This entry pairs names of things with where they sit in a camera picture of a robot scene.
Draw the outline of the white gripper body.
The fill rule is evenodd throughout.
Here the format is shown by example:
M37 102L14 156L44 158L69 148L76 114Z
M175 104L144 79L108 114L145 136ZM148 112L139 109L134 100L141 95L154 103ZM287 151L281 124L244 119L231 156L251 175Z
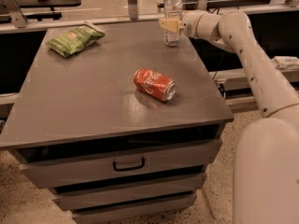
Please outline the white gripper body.
M205 11L186 11L182 15L182 32L189 38L202 39Z

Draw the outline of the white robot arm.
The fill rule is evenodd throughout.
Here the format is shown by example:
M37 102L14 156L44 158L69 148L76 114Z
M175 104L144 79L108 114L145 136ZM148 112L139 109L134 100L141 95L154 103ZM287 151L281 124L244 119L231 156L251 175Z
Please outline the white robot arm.
M256 41L247 14L195 10L159 24L236 53L261 112L235 150L233 224L299 224L299 93Z

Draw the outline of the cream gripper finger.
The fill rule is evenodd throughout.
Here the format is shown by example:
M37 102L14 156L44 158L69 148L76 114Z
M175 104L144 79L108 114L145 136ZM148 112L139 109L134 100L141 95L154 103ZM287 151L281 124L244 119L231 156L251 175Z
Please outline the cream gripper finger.
M159 19L159 25L161 28L173 33L178 33L183 29L182 21L179 19L161 18Z

